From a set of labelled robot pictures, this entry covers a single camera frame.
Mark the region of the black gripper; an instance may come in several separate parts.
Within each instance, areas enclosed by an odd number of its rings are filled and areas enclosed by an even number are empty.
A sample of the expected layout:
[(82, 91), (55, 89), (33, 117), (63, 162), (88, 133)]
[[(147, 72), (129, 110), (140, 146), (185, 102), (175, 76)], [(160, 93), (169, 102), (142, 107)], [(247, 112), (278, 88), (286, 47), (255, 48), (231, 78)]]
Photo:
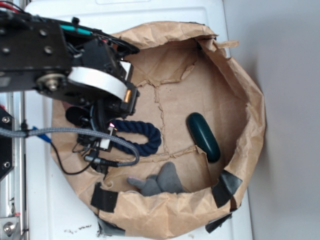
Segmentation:
[(37, 79), (37, 92), (77, 107), (102, 102), (112, 118), (135, 113), (137, 87), (131, 82), (133, 65), (101, 39), (67, 43), (72, 67), (68, 73), (48, 73)]

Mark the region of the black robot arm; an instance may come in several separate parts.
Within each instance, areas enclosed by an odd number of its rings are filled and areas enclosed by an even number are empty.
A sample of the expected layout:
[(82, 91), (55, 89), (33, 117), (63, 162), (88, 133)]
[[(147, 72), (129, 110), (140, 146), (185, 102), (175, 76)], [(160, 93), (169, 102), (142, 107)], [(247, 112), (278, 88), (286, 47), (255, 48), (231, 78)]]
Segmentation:
[(135, 113), (139, 91), (125, 57), (139, 48), (101, 30), (30, 14), (0, 3), (0, 90), (37, 91), (78, 107), (102, 105), (107, 115)]

